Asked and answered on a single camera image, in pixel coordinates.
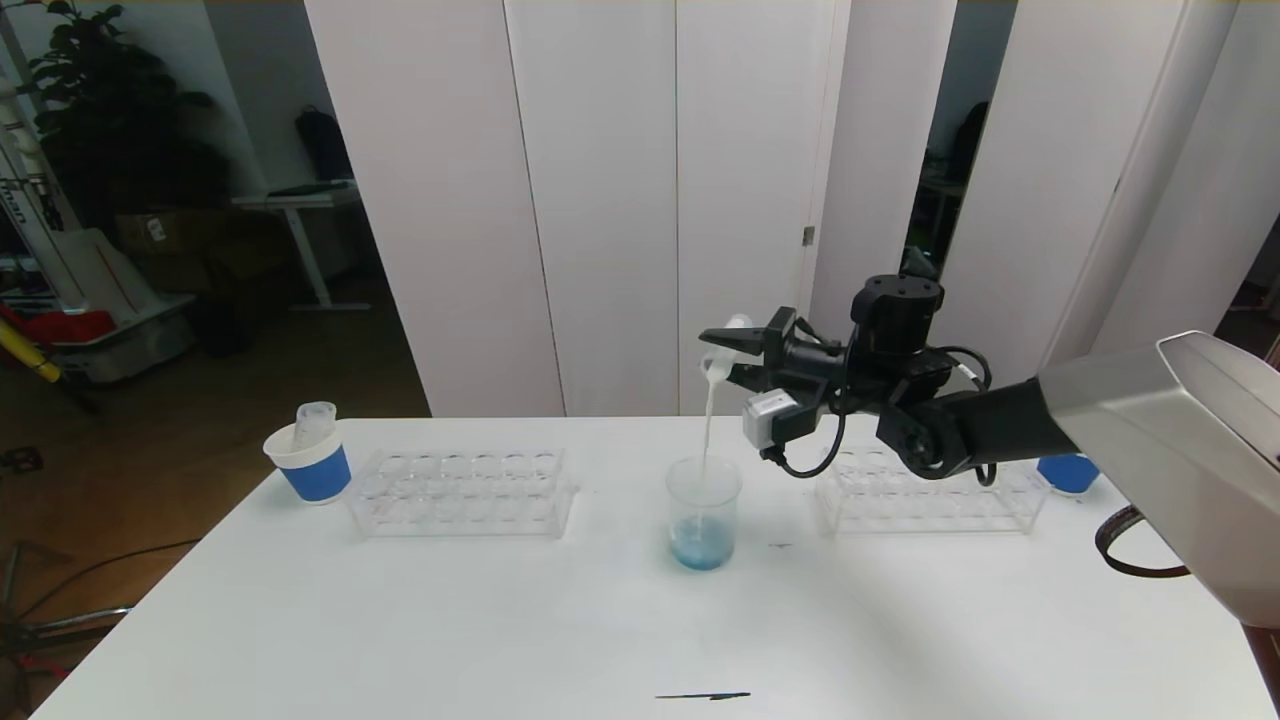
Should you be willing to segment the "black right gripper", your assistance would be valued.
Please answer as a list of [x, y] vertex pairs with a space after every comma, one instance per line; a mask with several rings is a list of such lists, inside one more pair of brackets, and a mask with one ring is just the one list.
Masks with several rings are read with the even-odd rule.
[[796, 307], [782, 306], [762, 327], [721, 327], [698, 338], [713, 347], [763, 357], [763, 366], [735, 363], [726, 380], [749, 392], [772, 388], [804, 393], [838, 393], [846, 377], [846, 347], [822, 337]]

